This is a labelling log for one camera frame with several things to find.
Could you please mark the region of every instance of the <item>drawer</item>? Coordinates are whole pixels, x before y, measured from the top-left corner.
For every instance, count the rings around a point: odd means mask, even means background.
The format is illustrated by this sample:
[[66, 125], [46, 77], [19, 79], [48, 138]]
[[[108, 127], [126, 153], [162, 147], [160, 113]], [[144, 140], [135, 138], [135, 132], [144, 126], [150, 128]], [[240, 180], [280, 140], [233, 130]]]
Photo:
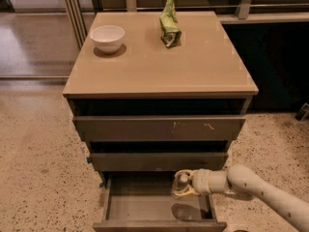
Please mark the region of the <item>drawer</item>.
[[207, 168], [221, 170], [227, 153], [108, 153], [91, 154], [96, 171], [177, 171]]
[[226, 116], [75, 116], [81, 140], [199, 141], [235, 140], [245, 121]]
[[207, 196], [175, 199], [171, 172], [119, 173], [108, 179], [97, 232], [221, 232]]

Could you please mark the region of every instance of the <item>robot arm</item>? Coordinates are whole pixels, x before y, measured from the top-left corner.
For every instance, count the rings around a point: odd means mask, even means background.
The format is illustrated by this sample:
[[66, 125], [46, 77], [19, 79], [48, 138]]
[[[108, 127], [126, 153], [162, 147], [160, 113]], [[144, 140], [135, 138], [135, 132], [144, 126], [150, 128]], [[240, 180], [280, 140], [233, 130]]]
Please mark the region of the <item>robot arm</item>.
[[309, 231], [309, 204], [265, 182], [243, 165], [234, 165], [228, 171], [199, 169], [181, 170], [176, 173], [173, 185], [174, 195], [182, 197], [189, 194], [213, 193], [231, 197], [255, 196], [297, 230]]

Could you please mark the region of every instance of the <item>wooden tabletop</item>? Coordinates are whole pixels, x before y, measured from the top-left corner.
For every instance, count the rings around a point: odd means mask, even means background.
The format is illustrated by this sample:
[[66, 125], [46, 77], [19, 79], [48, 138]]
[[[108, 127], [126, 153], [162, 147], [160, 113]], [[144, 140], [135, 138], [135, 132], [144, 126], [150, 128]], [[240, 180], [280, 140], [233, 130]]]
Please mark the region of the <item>wooden tabletop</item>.
[[166, 48], [160, 13], [101, 13], [92, 29], [117, 25], [124, 44], [105, 55], [87, 37], [64, 96], [83, 98], [178, 98], [252, 96], [257, 86], [213, 12], [178, 12], [181, 45]]

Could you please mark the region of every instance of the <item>open drawer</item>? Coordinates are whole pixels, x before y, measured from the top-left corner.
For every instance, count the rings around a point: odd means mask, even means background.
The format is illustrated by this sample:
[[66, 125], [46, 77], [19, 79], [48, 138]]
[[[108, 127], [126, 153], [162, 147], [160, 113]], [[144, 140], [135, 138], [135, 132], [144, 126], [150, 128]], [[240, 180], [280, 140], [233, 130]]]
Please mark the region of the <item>open drawer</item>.
[[80, 138], [92, 141], [235, 140], [245, 121], [241, 115], [211, 116], [75, 116]]
[[97, 232], [221, 232], [207, 196], [175, 199], [172, 172], [115, 173], [108, 179]]

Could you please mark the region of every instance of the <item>white bowl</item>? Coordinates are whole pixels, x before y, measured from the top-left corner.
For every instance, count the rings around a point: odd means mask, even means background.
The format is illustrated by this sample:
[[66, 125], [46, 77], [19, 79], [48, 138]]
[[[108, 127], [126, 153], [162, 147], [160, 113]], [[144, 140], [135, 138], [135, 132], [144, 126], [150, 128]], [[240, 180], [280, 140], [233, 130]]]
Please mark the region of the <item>white bowl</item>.
[[123, 44], [125, 30], [118, 26], [106, 25], [95, 28], [90, 33], [90, 39], [95, 46], [106, 54], [119, 50]]

